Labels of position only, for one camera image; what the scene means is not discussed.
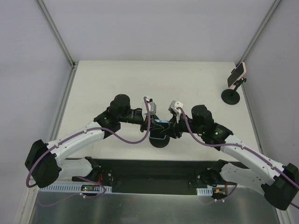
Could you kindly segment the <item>black phone stand one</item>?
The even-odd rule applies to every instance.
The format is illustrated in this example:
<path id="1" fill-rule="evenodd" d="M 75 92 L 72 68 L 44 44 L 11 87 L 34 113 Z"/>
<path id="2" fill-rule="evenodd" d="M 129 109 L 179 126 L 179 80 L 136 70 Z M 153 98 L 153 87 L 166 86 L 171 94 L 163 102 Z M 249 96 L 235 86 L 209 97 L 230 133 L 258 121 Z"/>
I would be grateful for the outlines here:
<path id="1" fill-rule="evenodd" d="M 170 138 L 169 136 L 165 136 L 163 139 L 149 137 L 149 142 L 153 147 L 164 148 L 169 144 Z"/>

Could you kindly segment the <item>blue case phone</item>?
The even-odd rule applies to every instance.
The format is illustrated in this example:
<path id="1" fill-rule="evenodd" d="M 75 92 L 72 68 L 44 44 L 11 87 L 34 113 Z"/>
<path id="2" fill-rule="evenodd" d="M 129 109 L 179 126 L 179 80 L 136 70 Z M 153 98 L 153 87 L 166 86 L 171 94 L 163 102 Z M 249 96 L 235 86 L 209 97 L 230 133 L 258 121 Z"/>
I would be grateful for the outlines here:
<path id="1" fill-rule="evenodd" d="M 161 119 L 153 119 L 150 126 L 150 139 L 164 140 L 166 134 L 164 131 L 169 127 L 169 121 Z"/>

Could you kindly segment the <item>black phone stand two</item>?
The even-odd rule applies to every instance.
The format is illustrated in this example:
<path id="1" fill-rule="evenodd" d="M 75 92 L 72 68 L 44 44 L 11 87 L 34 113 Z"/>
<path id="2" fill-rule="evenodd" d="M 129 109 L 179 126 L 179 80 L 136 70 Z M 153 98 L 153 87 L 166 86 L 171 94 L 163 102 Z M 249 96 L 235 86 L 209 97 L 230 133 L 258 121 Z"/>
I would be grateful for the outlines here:
<path id="1" fill-rule="evenodd" d="M 237 89 L 244 83 L 246 82 L 246 78 L 241 78 L 238 81 L 234 83 L 234 89 L 226 89 L 222 92 L 221 94 L 221 99 L 223 100 L 224 103 L 228 105 L 236 105 L 240 101 L 240 95 L 237 92 Z"/>

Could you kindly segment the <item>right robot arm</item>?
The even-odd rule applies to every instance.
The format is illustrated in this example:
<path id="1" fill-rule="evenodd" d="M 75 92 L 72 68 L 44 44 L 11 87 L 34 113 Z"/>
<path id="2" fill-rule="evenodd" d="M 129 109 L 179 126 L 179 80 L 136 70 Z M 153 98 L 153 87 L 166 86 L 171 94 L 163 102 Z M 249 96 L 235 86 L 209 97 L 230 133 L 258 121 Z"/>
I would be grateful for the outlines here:
<path id="1" fill-rule="evenodd" d="M 175 138 L 189 133 L 199 144 L 215 148 L 242 163 L 246 168 L 234 168 L 227 161 L 210 172 L 211 181 L 221 184 L 234 182 L 260 193 L 268 203 L 279 210 L 287 210 L 299 192 L 299 169 L 251 149 L 228 128 L 215 123 L 211 112 L 204 105 L 192 108 L 192 117 L 186 116 L 183 105 L 172 101 L 169 111 L 173 115 L 169 128 Z"/>

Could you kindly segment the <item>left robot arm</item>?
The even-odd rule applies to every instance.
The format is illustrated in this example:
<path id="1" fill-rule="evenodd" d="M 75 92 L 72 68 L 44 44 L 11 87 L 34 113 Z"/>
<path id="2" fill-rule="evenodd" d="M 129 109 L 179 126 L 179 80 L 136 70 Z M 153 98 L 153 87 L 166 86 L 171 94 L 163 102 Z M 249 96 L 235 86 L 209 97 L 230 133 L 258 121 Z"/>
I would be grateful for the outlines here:
<path id="1" fill-rule="evenodd" d="M 69 160 L 68 157 L 84 147 L 114 136 L 127 144 L 140 144 L 151 132 L 153 117 L 156 114 L 153 99 L 145 96 L 142 108 L 131 109 L 130 98 L 125 94 L 117 95 L 109 107 L 78 131 L 60 139 L 43 142 L 35 141 L 25 160 L 28 170 L 26 186 L 44 188 L 56 180 L 66 177 L 83 177 L 93 182 L 99 178 L 99 170 L 91 159 Z M 129 141 L 117 134 L 121 123 L 139 125 L 145 135 L 136 141 Z"/>

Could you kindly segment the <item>pink case phone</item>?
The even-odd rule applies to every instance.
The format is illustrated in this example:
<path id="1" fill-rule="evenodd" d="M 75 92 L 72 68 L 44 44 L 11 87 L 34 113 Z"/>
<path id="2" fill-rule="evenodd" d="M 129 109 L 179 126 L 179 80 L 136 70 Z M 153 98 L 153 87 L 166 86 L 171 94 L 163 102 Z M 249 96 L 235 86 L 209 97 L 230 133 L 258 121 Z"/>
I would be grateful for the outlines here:
<path id="1" fill-rule="evenodd" d="M 245 62 L 241 62 L 237 67 L 231 72 L 227 79 L 228 88 L 232 88 L 236 81 L 240 80 L 246 74 Z"/>

